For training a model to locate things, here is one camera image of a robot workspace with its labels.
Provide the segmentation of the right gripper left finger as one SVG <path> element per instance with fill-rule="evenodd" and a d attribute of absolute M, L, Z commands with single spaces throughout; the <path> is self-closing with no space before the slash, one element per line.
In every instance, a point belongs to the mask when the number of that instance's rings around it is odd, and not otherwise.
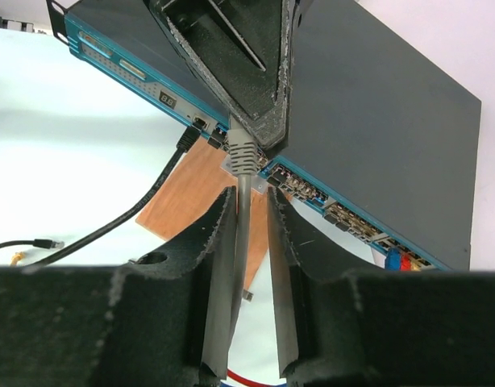
<path fill-rule="evenodd" d="M 121 266 L 0 267 L 0 386 L 217 386 L 227 374 L 236 192 Z"/>

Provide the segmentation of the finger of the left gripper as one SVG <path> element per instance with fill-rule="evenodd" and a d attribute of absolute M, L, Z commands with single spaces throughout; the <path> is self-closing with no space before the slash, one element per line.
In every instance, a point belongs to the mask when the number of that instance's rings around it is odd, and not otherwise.
<path fill-rule="evenodd" d="M 147 1 L 168 41 L 264 150 L 285 141 L 294 1 Z"/>

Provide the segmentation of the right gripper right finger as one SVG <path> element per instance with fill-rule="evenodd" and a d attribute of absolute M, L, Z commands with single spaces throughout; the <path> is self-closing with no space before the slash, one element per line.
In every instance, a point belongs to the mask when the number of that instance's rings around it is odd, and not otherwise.
<path fill-rule="evenodd" d="M 268 240 L 279 372 L 290 386 L 495 386 L 495 272 L 389 271 L 278 189 Z"/>

